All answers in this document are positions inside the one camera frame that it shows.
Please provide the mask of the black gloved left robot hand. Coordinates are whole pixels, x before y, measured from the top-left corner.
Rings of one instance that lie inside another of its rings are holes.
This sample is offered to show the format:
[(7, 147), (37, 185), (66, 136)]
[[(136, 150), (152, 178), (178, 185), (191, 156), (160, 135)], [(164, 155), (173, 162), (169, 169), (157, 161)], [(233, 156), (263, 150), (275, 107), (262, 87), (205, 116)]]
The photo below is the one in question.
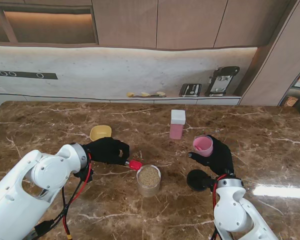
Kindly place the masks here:
[(95, 162), (124, 166), (130, 157), (130, 146), (112, 137), (103, 137), (81, 146)]

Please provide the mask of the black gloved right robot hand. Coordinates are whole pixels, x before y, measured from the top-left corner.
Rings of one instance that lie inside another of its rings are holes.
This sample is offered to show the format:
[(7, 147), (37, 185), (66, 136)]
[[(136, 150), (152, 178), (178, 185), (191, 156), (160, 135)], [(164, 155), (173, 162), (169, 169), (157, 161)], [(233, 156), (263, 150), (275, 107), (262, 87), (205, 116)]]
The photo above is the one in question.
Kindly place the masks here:
[(193, 141), (195, 152), (187, 156), (197, 163), (209, 167), (215, 174), (234, 174), (234, 165), (229, 147), (212, 135), (203, 135)]

